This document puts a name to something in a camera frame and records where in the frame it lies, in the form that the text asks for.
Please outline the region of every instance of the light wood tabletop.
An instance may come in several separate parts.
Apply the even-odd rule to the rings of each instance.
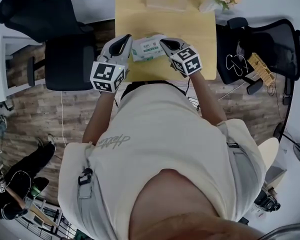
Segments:
[[[187,0],[184,12],[146,7],[146,0],[115,0],[115,35],[131,34],[134,40],[163,34],[181,38],[200,54],[202,75],[214,80],[217,73],[217,38],[215,13],[200,13],[204,0]],[[153,80],[184,80],[170,67],[167,56],[150,61],[133,62],[129,58],[126,82]]]

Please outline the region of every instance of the tissue box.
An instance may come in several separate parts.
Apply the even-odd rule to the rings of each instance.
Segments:
[[[166,55],[160,45],[160,40],[167,38],[163,34],[156,34],[132,42],[132,58],[134,62],[150,61],[161,55]]]

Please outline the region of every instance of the white t-shirt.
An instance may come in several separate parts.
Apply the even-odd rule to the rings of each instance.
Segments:
[[[126,240],[140,191],[162,169],[174,169],[205,194],[221,218],[238,221],[258,196],[266,168],[243,121],[224,126],[227,137],[173,86],[137,88],[122,99],[95,147],[67,145],[59,177],[63,214],[94,239]],[[247,154],[233,155],[227,139]],[[82,201],[78,176],[87,166],[94,172],[93,198]]]

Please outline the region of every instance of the earphones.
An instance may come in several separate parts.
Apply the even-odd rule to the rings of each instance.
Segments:
[[[229,57],[229,56],[230,56],[231,58],[233,57],[231,54],[228,54],[228,55],[226,56],[226,59],[225,59],[225,66],[226,66],[226,68],[227,68],[228,70],[231,70],[232,68],[234,68],[234,71],[235,71],[235,73],[237,74],[237,76],[238,76],[238,77],[241,77],[241,76],[243,75],[244,72],[243,72],[242,68],[240,68],[237,64],[235,64],[233,61],[231,61],[231,62],[233,63],[233,65],[232,65],[230,68],[228,67],[228,57]],[[236,57],[236,56],[241,56],[241,57],[244,59],[246,72],[248,73],[248,65],[247,65],[247,61],[246,61],[245,57],[243,57],[241,54],[236,54],[234,57]],[[241,70],[241,74],[238,74],[238,72],[237,72],[235,66],[237,66],[237,68]]]

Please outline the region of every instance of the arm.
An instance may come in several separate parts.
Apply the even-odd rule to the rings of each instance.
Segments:
[[[96,145],[100,136],[108,129],[115,95],[115,93],[110,92],[101,93],[84,131],[82,143],[92,142],[93,145]]]
[[[21,199],[21,197],[20,196],[18,196],[10,187],[6,187],[5,188],[5,190],[14,198],[14,200],[16,200],[16,202],[18,203],[18,205],[22,208],[22,209],[24,209],[24,208],[26,208],[26,203],[25,203],[25,201],[23,201],[22,199]]]
[[[222,121],[226,121],[227,116],[225,111],[212,94],[207,81],[201,75],[200,71],[191,74],[189,77],[201,107],[202,117],[214,126]]]

